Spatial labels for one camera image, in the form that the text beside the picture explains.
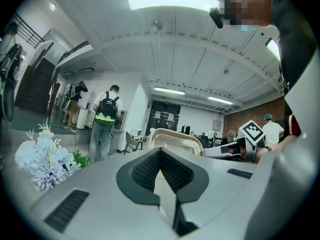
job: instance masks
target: ceiling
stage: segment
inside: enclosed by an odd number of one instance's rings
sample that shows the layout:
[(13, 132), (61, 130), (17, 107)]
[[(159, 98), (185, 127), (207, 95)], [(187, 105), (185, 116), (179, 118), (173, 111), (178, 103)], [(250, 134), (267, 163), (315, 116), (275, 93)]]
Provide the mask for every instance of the ceiling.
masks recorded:
[[(143, 71), (155, 99), (176, 99), (221, 113), (277, 95), (279, 64), (266, 48), (278, 40), (275, 27), (238, 31), (216, 27), (209, 14), (185, 7), (150, 7), (131, 11), (128, 0), (56, 0), (93, 47), (93, 54), (61, 67), (97, 71)], [(160, 21), (160, 34), (151, 24)], [(172, 97), (153, 87), (186, 92)], [(229, 100), (225, 105), (208, 96)]]

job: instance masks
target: baseball cap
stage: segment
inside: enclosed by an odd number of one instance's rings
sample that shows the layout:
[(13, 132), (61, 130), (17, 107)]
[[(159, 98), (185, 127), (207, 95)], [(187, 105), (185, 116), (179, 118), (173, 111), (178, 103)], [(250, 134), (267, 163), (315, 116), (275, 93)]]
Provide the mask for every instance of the baseball cap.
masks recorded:
[(272, 119), (272, 115), (271, 114), (266, 114), (264, 116), (264, 120), (269, 120), (269, 119)]

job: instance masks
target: black backpack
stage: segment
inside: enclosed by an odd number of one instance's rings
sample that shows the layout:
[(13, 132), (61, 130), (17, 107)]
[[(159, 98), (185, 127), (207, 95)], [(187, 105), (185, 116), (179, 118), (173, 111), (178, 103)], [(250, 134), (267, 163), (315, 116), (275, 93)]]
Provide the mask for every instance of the black backpack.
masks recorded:
[(118, 106), (116, 101), (119, 97), (115, 99), (109, 98), (109, 92), (106, 91), (106, 98), (104, 98), (98, 106), (98, 109), (95, 112), (94, 119), (98, 124), (101, 125), (110, 125), (114, 124), (116, 121)]

